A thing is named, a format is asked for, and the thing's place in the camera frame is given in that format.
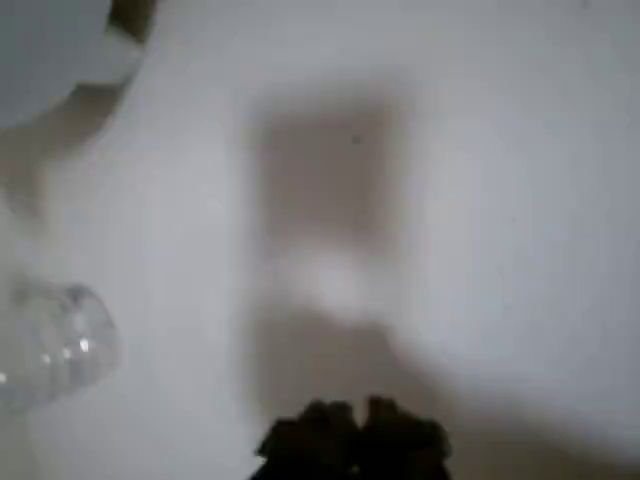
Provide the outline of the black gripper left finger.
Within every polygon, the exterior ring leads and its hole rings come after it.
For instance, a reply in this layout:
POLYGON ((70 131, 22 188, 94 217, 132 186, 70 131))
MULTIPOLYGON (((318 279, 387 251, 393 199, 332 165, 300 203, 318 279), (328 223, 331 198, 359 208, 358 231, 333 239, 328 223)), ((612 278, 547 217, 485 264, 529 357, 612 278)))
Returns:
POLYGON ((346 401, 313 400, 278 418, 257 446, 259 479, 355 479, 360 428, 346 401))

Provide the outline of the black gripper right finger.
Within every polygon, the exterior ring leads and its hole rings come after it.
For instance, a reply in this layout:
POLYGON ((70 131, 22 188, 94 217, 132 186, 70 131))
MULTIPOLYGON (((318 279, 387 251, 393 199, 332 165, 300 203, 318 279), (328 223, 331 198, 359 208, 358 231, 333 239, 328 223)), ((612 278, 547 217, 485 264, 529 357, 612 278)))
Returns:
POLYGON ((357 466, 363 479, 451 478, 451 445, 444 427, 391 397, 371 396, 359 434, 357 466))

